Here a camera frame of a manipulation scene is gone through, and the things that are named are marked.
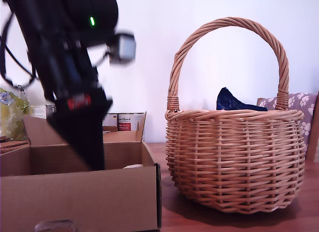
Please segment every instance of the black cable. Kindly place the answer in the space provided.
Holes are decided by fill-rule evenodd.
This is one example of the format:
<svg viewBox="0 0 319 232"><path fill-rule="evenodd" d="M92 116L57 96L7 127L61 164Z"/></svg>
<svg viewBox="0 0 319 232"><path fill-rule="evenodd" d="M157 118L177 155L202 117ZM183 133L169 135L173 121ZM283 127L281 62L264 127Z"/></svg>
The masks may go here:
<svg viewBox="0 0 319 232"><path fill-rule="evenodd" d="M32 74L31 74L31 79L29 80L29 83L24 85L24 86L16 86L13 84L13 82L8 79L6 77L6 68L5 68L5 48L6 48L6 39L7 39L7 34L8 34L8 30L9 30L9 26L10 23L12 21L13 18L13 13L11 13L9 19L7 20L7 22L5 23L3 32L2 32L2 37L0 38L0 74L2 76L2 78L12 87L16 88L16 89L20 89L20 87L22 88L27 88L35 79L36 77L36 71L35 68L32 66Z"/></svg>
<svg viewBox="0 0 319 232"><path fill-rule="evenodd" d="M28 71L28 69L26 69L19 61L18 59L14 56L14 54L11 52L11 50L8 48L7 45L5 45L5 49L8 52L8 54L11 56L11 58L15 61L16 64L18 64L19 67L21 67L21 69L23 71L25 71L26 73L28 73L30 76L32 76L32 73L30 71Z"/></svg>
<svg viewBox="0 0 319 232"><path fill-rule="evenodd" d="M98 60L98 62L93 67L98 67L99 65L101 65L102 62L105 60L105 57L107 57L108 55L110 55L110 52L108 50L106 50L104 55L102 56L102 58L100 60Z"/></svg>

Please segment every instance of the cushion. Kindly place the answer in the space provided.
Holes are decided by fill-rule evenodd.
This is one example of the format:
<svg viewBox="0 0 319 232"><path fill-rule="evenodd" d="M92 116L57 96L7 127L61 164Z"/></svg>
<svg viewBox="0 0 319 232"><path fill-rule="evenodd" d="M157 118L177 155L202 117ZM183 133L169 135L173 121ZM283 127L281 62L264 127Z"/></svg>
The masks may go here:
<svg viewBox="0 0 319 232"><path fill-rule="evenodd" d="M296 93L289 94L288 107L290 110L299 110L302 111L305 115L304 119L301 121L302 134L304 135L305 140L305 151L307 152L309 135L311 130L311 124L314 115L315 104L317 101L316 94L310 93ZM268 110L274 110L277 102L276 97L262 99L258 102L258 106L266 107Z"/></svg>

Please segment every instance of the woven wicker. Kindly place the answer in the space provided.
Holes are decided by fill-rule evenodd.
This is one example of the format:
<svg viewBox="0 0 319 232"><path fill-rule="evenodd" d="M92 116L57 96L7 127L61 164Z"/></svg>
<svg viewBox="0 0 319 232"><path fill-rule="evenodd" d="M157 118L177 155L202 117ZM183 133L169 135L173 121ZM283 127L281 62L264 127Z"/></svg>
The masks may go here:
<svg viewBox="0 0 319 232"><path fill-rule="evenodd" d="M178 79L191 47L208 32L239 26L257 33L279 63L276 110L179 110ZM260 24L227 17L195 31L175 55L167 98L167 160L181 194L223 212L252 214L283 209L303 181L300 120L288 110L289 68L281 43Z"/></svg>

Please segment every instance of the cardboard box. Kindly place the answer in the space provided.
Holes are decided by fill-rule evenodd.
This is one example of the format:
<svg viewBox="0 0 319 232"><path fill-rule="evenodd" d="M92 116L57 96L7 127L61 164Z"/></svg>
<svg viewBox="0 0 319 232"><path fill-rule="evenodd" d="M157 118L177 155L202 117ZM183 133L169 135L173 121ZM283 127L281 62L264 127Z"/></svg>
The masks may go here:
<svg viewBox="0 0 319 232"><path fill-rule="evenodd" d="M78 232L160 228L160 167L141 141L144 124L136 132L104 134L107 170L89 172L46 120L24 121L30 146L0 155L1 232L41 231L66 221ZM133 164L144 167L123 169Z"/></svg>

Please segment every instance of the basket handle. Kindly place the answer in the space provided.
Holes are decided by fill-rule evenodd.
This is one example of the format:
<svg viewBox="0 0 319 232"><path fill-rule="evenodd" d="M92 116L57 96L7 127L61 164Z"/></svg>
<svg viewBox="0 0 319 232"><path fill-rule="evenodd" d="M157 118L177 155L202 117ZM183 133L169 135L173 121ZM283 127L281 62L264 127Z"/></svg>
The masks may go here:
<svg viewBox="0 0 319 232"><path fill-rule="evenodd" d="M185 57L192 46L204 35L210 31L214 31L220 27L239 26L257 33L263 40L265 40L270 47L274 50L279 64L279 84L277 94L277 110L288 109L288 87L289 87L289 64L282 44L263 26L259 23L249 19L240 17L226 17L214 20L196 30L181 46L180 50L176 53L174 65L170 74L170 83L167 97L167 113L179 110L178 100L178 80L180 69L183 65Z"/></svg>

